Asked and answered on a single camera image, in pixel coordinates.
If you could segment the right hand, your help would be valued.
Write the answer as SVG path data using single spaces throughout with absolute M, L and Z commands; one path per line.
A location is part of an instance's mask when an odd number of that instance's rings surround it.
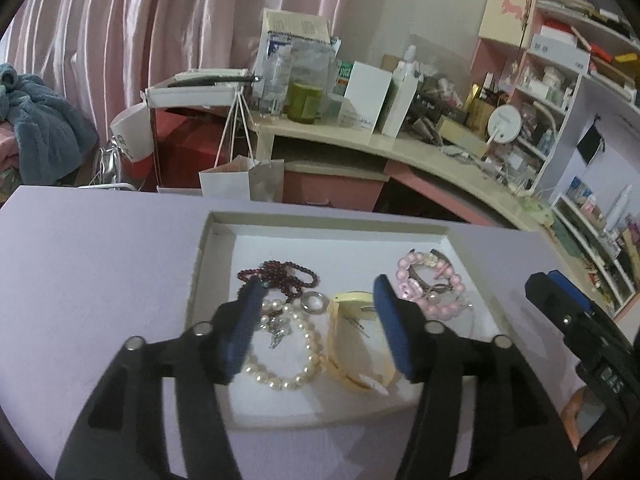
M 565 404 L 561 420 L 582 478 L 639 478 L 639 414 L 621 425 L 588 387 L 582 387 Z

